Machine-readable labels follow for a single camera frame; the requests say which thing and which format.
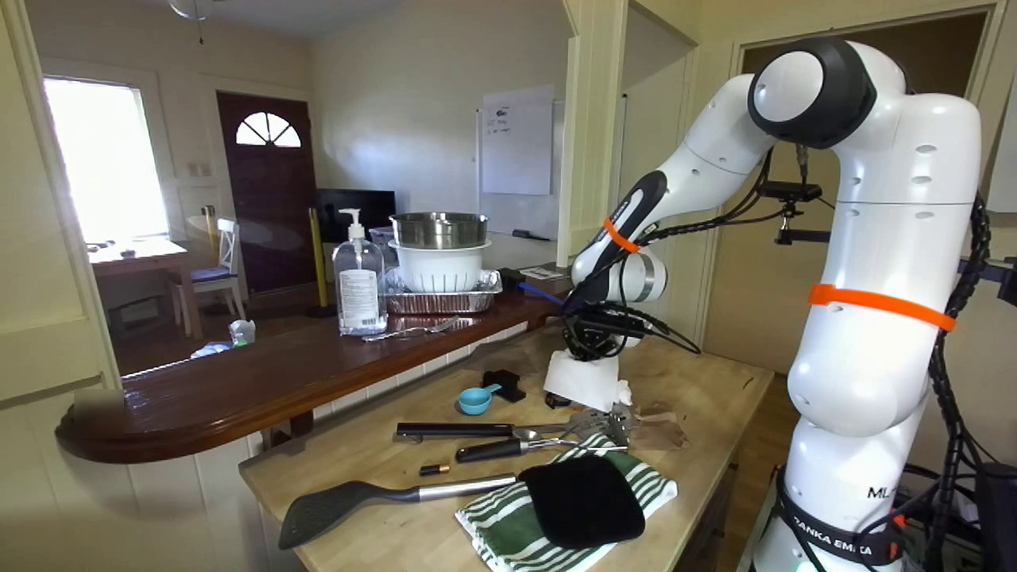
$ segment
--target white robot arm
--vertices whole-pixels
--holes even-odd
[[[787,373],[800,422],[778,519],[754,547],[754,567],[901,569],[886,514],[921,421],[935,338],[951,327],[940,309],[980,184],[983,133],[971,103],[906,96],[891,58],[836,37],[800,42],[759,76],[727,80],[677,153],[575,259],[566,317],[616,296],[639,298],[652,266],[625,265],[646,259],[639,237],[723,207],[776,139],[832,149],[839,196]]]

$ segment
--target whiteboard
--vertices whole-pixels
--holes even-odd
[[[481,105],[481,191],[551,193],[554,90],[488,96]]]

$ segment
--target soap dispenser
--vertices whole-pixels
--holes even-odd
[[[371,338],[387,330],[386,313],[386,255],[366,239],[361,209],[348,213],[348,243],[332,252],[333,283],[337,283],[337,327],[339,338]]]

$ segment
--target arched window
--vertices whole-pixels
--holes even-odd
[[[237,143],[238,145],[284,145],[284,149],[299,149],[301,139],[292,130],[292,123],[279,116],[270,113],[255,113],[237,129]]]

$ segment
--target wooden countertop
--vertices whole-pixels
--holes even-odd
[[[509,327],[533,327],[546,315],[554,306],[506,293],[478,315],[475,327],[452,335],[363,343],[339,338],[333,320],[310,325],[273,343],[130,375],[124,401],[69,408],[58,438],[90,460],[141,464],[198,454],[279,426],[304,433],[317,408],[371,391],[391,375],[462,352]]]
[[[455,394],[478,385],[481,373],[513,369],[521,375],[526,401],[495,408],[484,422],[563,422],[570,408],[543,405],[551,352],[563,348],[559,327],[546,325],[526,338],[478,350],[471,361],[427,375],[363,408],[326,421],[316,433],[292,438],[242,464],[264,511],[279,526],[290,501],[348,480],[380,488],[458,482],[517,475],[554,460],[559,452],[527,452],[509,460],[455,464],[462,438],[395,442],[395,426],[450,422]],[[693,357],[665,340],[643,340],[624,352],[624,380],[639,412],[633,454],[677,480],[677,500],[649,519],[643,536],[606,553],[602,569],[646,572],[673,569],[697,530],[711,493],[720,490],[746,422],[754,421],[773,373],[720,357]],[[421,480],[422,464],[444,460],[452,472]],[[345,526],[296,547],[310,569],[484,569],[468,533],[455,523],[462,500],[430,500],[412,506],[361,506]]]

